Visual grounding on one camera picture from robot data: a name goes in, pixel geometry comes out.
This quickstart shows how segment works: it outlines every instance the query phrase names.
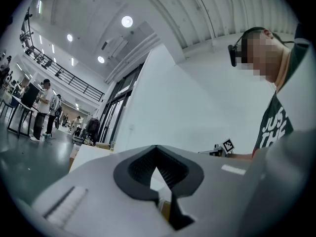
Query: floor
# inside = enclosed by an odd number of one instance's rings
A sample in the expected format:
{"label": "floor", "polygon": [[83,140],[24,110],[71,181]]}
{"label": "floor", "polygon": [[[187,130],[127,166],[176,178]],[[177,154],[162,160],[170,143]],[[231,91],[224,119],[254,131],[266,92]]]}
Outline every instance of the floor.
{"label": "floor", "polygon": [[[28,137],[7,130],[8,117],[0,119],[0,172],[12,196],[17,196],[27,204],[49,185],[65,176],[69,170],[69,156],[73,147],[71,135],[53,129],[48,142],[41,138],[33,142]],[[10,127],[17,129],[21,111],[14,115]],[[23,124],[27,133],[29,118]]]}

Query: table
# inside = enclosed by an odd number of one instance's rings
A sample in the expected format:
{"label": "table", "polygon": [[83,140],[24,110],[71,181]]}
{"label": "table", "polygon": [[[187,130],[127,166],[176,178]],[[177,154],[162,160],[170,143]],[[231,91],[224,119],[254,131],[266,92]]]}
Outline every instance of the table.
{"label": "table", "polygon": [[[18,105],[14,108],[14,111],[13,111],[13,114],[12,114],[10,120],[9,120],[9,124],[8,124],[7,129],[10,130],[10,131],[12,131],[12,132],[17,133],[18,138],[20,137],[20,134],[29,137],[29,136],[30,136],[30,125],[31,125],[32,113],[33,113],[33,111],[36,111],[36,109],[34,109],[33,107],[32,107],[32,108],[29,108],[29,107],[25,106],[25,105],[21,102],[21,99],[17,98],[16,96],[12,96],[12,97],[15,98],[15,100],[18,102]],[[20,119],[20,123],[19,123],[18,130],[14,130],[13,128],[10,127],[10,125],[11,125],[13,116],[14,116],[16,110],[18,109],[19,105],[21,105],[24,109],[23,109],[23,112],[22,112],[22,115],[21,115],[21,119]],[[24,123],[24,121],[25,121],[25,119],[26,119],[26,117],[27,117],[27,115],[28,115],[29,112],[31,112],[31,115],[30,115],[30,119],[29,119],[28,133],[26,134],[26,133],[21,132],[21,126],[22,126],[22,124]]]}
{"label": "table", "polygon": [[88,161],[98,159],[104,156],[109,156],[110,154],[110,150],[82,144],[75,157],[73,164],[71,165],[69,172],[73,171],[74,169],[78,168],[79,166],[85,164]]}

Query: pants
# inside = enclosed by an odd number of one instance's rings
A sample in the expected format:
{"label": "pants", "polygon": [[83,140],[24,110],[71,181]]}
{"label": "pants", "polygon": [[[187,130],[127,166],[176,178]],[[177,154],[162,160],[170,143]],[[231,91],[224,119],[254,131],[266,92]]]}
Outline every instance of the pants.
{"label": "pants", "polygon": [[33,136],[37,138],[38,140],[40,139],[41,128],[43,127],[45,116],[46,114],[38,113],[34,121]]}
{"label": "pants", "polygon": [[56,116],[49,115],[46,134],[51,134],[55,118]]}

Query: ceiling light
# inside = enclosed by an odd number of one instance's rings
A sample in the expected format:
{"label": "ceiling light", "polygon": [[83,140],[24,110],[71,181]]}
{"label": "ceiling light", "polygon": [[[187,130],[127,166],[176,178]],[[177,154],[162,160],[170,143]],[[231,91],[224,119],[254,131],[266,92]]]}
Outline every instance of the ceiling light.
{"label": "ceiling light", "polygon": [[98,57],[98,61],[99,61],[100,63],[104,63],[104,58],[103,58],[102,56],[99,56],[99,57]]}
{"label": "ceiling light", "polygon": [[68,39],[70,42],[73,41],[73,37],[72,37],[70,34],[67,35],[67,39]]}
{"label": "ceiling light", "polygon": [[18,65],[19,69],[22,70],[21,67],[20,67],[20,65],[19,65],[18,63],[17,63],[16,65]]}
{"label": "ceiling light", "polygon": [[122,25],[124,27],[131,27],[133,24],[133,19],[130,16],[125,16],[122,18]]}
{"label": "ceiling light", "polygon": [[41,0],[39,0],[39,14],[41,14]]}

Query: headset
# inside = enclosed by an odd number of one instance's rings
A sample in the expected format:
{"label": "headset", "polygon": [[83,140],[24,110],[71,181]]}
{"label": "headset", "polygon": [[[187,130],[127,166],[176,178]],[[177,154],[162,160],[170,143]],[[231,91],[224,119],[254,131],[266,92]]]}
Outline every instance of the headset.
{"label": "headset", "polygon": [[[236,67],[237,62],[236,62],[236,57],[241,57],[241,52],[237,51],[237,44],[238,42],[248,33],[253,32],[253,31],[257,31],[257,30],[265,30],[266,28],[263,27],[253,27],[248,29],[247,31],[245,31],[242,36],[237,40],[237,42],[235,43],[235,45],[229,45],[228,46],[228,52],[229,55],[231,57],[231,63],[233,67]],[[285,43],[294,43],[293,41],[282,41],[283,44]]]}

